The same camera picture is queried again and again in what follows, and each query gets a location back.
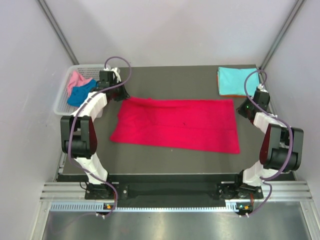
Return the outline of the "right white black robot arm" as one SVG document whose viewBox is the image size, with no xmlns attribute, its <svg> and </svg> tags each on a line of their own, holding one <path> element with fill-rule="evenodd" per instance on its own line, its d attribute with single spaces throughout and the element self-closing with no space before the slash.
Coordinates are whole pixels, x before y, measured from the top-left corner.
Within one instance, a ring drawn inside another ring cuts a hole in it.
<svg viewBox="0 0 320 240">
<path fill-rule="evenodd" d="M 291 127 L 292 135 L 287 126 L 271 113 L 264 113 L 270 102 L 266 90 L 257 88 L 251 99 L 246 99 L 237 112 L 264 133 L 264 139 L 259 153 L 259 160 L 250 168 L 235 176 L 233 183 L 217 185 L 219 198 L 232 199 L 262 199 L 263 178 L 275 175 L 285 163 L 289 150 L 291 154 L 283 169 L 284 173 L 299 169 L 302 161 L 304 131 Z"/>
</svg>

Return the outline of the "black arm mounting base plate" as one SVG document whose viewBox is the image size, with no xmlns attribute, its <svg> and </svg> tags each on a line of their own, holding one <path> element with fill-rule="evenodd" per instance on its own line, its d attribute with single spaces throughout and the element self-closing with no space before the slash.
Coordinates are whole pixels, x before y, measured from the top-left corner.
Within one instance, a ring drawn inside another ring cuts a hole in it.
<svg viewBox="0 0 320 240">
<path fill-rule="evenodd" d="M 210 200 L 261 200 L 261 187 L 241 188 L 234 182 L 113 182 L 119 200 L 137 197 L 209 197 Z"/>
</svg>

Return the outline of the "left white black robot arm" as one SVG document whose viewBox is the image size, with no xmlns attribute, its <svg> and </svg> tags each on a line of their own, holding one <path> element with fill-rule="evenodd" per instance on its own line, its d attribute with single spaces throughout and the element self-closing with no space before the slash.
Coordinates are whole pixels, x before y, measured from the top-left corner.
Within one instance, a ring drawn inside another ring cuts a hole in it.
<svg viewBox="0 0 320 240">
<path fill-rule="evenodd" d="M 97 154 L 94 121 L 100 117 L 109 100 L 119 102 L 129 99 L 130 95 L 117 67 L 101 70 L 99 80 L 90 83 L 87 91 L 80 90 L 79 95 L 83 98 L 79 108 L 60 119 L 61 148 L 87 175 L 86 190 L 96 191 L 106 199 L 115 192 L 115 188 Z"/>
</svg>

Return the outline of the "red t shirt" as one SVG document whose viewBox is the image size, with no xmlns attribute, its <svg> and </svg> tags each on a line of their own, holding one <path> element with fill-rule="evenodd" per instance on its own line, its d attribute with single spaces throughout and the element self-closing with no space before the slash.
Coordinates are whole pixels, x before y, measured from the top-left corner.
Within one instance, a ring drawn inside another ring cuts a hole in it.
<svg viewBox="0 0 320 240">
<path fill-rule="evenodd" d="M 115 143 L 239 154 L 234 102 L 223 100 L 123 101 L 110 136 Z"/>
</svg>

